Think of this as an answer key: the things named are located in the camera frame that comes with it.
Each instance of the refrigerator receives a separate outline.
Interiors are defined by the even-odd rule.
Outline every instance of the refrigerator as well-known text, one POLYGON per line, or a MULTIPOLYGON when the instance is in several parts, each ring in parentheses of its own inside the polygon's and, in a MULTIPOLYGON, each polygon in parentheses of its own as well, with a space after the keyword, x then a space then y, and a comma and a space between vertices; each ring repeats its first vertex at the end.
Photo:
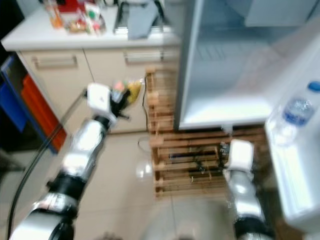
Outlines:
MULTIPOLYGON (((279 102, 320 80, 319 0, 165 0, 164 7, 181 40, 176 131, 263 124, 279 102)), ((290 147, 268 138, 284 218, 306 239, 320 239, 319 119, 317 111, 290 147)))

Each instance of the blue bottle cap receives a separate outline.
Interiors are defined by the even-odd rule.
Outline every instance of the blue bottle cap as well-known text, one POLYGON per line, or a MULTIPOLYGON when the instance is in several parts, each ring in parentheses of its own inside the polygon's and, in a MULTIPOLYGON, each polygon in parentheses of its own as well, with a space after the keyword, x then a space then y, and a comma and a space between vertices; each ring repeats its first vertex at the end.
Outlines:
POLYGON ((308 89, 313 92, 320 93, 320 81, 311 81, 308 84, 308 89))

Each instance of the water bottle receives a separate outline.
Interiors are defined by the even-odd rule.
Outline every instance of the water bottle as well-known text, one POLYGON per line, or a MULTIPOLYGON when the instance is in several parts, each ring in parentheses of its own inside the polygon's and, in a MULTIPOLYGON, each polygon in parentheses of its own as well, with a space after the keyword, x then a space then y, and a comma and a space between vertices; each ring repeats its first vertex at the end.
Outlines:
POLYGON ((268 119, 273 142, 289 145, 307 125, 320 105, 320 81, 311 81, 307 88, 293 95, 286 105, 280 104, 268 119))

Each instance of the wooden pallet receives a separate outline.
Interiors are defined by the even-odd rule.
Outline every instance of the wooden pallet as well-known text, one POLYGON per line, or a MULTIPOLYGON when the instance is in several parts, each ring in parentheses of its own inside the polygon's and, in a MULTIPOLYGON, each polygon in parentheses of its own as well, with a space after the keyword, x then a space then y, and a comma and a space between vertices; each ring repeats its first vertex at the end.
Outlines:
POLYGON ((221 129, 174 132, 176 72, 149 69, 146 77, 148 130, 157 198, 172 195, 226 192, 222 168, 227 157, 220 154, 221 142, 233 138, 255 146, 255 161, 268 161, 269 151, 263 126, 237 127, 232 136, 221 129))

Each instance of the cabinet drawer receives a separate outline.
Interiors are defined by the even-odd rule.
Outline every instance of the cabinet drawer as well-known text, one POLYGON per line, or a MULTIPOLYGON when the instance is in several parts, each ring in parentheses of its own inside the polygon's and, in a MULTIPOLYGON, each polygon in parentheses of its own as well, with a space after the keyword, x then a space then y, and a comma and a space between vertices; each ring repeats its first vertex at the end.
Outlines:
MULTIPOLYGON (((84 51, 94 80, 111 86, 116 81, 143 79, 147 67, 178 66, 178 47, 87 49, 84 51)), ((113 133, 146 130, 142 107, 144 86, 137 101, 125 110, 131 121, 120 119, 113 133)))
MULTIPOLYGON (((21 53, 49 105, 61 117, 87 85, 93 81, 82 50, 24 51, 21 53)), ((91 116, 85 100, 66 123, 74 133, 91 116)))

